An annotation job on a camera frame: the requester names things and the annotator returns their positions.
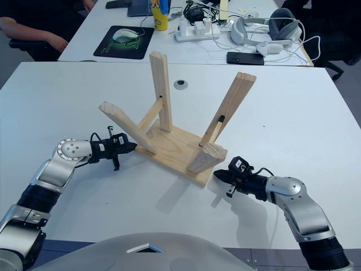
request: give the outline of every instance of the black smartphone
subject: black smartphone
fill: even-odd
[[[120,8],[120,7],[129,7],[131,5],[131,0],[115,0],[109,1],[105,5],[105,8]]]
[[[236,52],[227,53],[227,63],[241,65],[265,65],[263,55]]]

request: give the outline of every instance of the white desk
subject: white desk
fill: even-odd
[[[60,61],[95,60],[98,62],[149,63],[149,53],[153,50],[157,50],[167,55],[169,63],[226,64],[227,50],[221,50],[212,40],[178,43],[174,38],[174,34],[171,34],[171,32],[174,32],[177,29],[179,25],[179,19],[175,19],[169,22],[168,29],[166,31],[154,32],[146,56],[142,60],[93,56],[95,49],[99,46],[100,42],[111,26],[129,25],[139,27],[140,22],[144,18],[127,17],[126,8],[107,10],[105,9],[105,4],[107,1],[108,0],[98,0],[93,10],[90,12],[78,32],[75,34],[67,48],[60,56]],[[185,0],[173,0],[171,6],[182,7],[185,5]],[[268,18],[273,13],[273,11],[277,9],[277,5],[273,0],[232,0],[229,2],[228,8],[229,10],[235,12],[240,12],[240,8],[247,11],[255,10],[261,17]],[[172,8],[171,13],[180,10],[180,8]],[[143,26],[154,27],[153,17],[150,16],[148,19],[146,19],[143,23]],[[267,34],[255,34],[253,39],[258,41],[269,41],[270,37]],[[222,34],[221,38],[217,41],[232,47],[237,46],[231,41],[229,33]],[[239,47],[239,50],[250,53],[254,51],[254,47],[244,49],[242,46]],[[306,53],[304,53],[303,48],[299,48],[299,46],[296,44],[292,45],[292,47],[288,50],[297,50],[297,54],[299,54],[302,58],[309,60],[309,57]],[[282,51],[280,54],[268,55],[265,58],[265,61],[281,59],[288,56],[288,54],[288,52]],[[287,61],[282,60],[280,62],[266,62],[265,65],[312,65],[312,62],[308,62],[308,64],[306,64],[296,55],[292,55],[292,57]]]
[[[256,75],[217,140],[228,155],[215,169],[241,155],[256,169],[301,179],[344,248],[359,248],[361,130],[327,72],[236,65],[225,65],[222,77],[218,71],[218,65],[169,65],[170,82],[189,84],[183,91],[171,85],[173,124],[202,136],[236,72]],[[136,73],[143,78],[130,81]],[[108,137],[114,123],[97,109],[101,102],[117,104],[138,122],[155,98],[150,65],[140,63],[22,63],[0,95],[1,216],[59,140],[89,139],[92,132]],[[110,160],[76,170],[44,229],[49,239],[169,231],[222,247],[298,248],[270,203],[240,193],[227,198],[228,185],[215,178],[201,189],[135,152],[120,162],[118,172]]]

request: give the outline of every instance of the power strip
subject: power strip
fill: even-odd
[[[197,34],[195,27],[191,26],[186,28],[185,35],[181,36],[181,32],[179,30],[176,30],[174,36],[178,42],[212,40],[213,37],[215,40],[219,39],[219,37],[221,36],[221,31],[219,30],[218,26],[212,25],[211,27],[213,29],[213,35],[212,35],[212,30],[204,33],[198,31]]]

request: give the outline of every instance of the black mouse pad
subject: black mouse pad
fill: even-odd
[[[114,33],[122,28],[130,29],[136,31],[141,35],[140,37],[118,43],[113,40]],[[128,59],[143,59],[148,45],[151,41],[154,28],[143,27],[144,35],[142,35],[143,30],[140,27],[125,27],[122,25],[113,25],[108,33],[103,38],[102,42],[95,50],[93,55],[95,56],[104,56],[106,58],[128,58]]]

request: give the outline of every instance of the computer mouse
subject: computer mouse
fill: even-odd
[[[133,31],[133,30],[130,30],[127,28],[122,28],[114,33],[113,40],[118,43],[123,43],[123,42],[134,40],[134,39],[138,38],[138,36],[139,35],[136,31]]]

